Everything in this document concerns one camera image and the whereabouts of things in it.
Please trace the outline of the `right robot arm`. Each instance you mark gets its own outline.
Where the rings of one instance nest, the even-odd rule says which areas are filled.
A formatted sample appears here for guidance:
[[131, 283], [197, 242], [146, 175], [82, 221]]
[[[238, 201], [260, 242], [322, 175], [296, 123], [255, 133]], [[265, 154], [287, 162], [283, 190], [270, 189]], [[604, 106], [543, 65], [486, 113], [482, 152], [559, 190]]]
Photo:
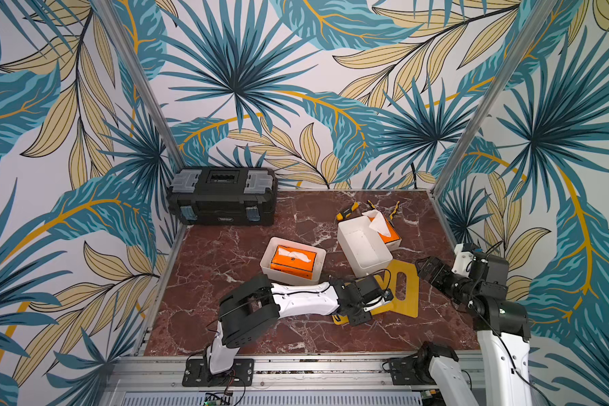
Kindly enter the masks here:
[[484, 363], [487, 404], [531, 405], [526, 308], [507, 298], [509, 263], [474, 244], [458, 244], [453, 265], [429, 256], [415, 264], [418, 277], [458, 306], [464, 306]]

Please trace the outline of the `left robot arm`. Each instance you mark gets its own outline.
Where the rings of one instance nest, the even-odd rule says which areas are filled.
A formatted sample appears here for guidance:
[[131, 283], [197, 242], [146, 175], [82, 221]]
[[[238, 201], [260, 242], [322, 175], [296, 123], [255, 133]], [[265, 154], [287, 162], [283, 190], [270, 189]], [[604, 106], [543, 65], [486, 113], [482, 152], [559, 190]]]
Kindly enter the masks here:
[[332, 278], [309, 286], [277, 284], [264, 274], [253, 277], [219, 302], [215, 336], [204, 355], [208, 373], [231, 371], [239, 350], [281, 319], [340, 316], [351, 326], [359, 326], [372, 320], [372, 311], [394, 299], [392, 290], [382, 287], [374, 275], [351, 281]]

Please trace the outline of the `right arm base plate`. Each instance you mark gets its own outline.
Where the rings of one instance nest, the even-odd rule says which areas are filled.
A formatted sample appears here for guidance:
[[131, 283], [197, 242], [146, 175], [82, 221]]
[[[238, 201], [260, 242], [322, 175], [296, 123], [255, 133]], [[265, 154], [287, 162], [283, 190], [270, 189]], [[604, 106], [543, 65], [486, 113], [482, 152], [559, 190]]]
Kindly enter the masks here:
[[393, 358], [386, 361], [394, 386], [434, 386], [429, 360], [419, 360], [417, 356]]

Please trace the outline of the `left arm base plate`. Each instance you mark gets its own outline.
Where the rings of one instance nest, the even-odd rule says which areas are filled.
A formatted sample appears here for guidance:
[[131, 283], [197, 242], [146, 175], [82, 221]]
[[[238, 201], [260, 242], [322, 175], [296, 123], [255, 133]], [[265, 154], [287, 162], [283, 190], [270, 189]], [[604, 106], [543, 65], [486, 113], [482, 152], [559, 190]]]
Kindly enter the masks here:
[[185, 363], [183, 387], [249, 387], [253, 382], [255, 360], [235, 359], [230, 370], [212, 374], [206, 361], [189, 359]]

